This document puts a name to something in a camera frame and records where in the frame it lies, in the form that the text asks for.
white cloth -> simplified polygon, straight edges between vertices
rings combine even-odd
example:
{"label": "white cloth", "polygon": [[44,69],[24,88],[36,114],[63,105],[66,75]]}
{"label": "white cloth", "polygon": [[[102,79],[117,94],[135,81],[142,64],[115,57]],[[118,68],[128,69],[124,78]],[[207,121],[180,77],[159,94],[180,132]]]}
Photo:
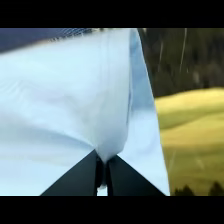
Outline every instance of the white cloth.
{"label": "white cloth", "polygon": [[0,195],[40,195],[93,149],[169,195],[137,30],[0,55]]}

grassy hill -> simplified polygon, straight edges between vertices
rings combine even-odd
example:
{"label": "grassy hill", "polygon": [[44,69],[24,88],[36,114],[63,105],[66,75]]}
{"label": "grassy hill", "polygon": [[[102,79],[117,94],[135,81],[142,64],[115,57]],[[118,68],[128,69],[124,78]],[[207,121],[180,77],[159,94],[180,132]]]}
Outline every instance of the grassy hill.
{"label": "grassy hill", "polygon": [[195,90],[156,99],[171,191],[188,185],[207,195],[224,186],[224,89]]}

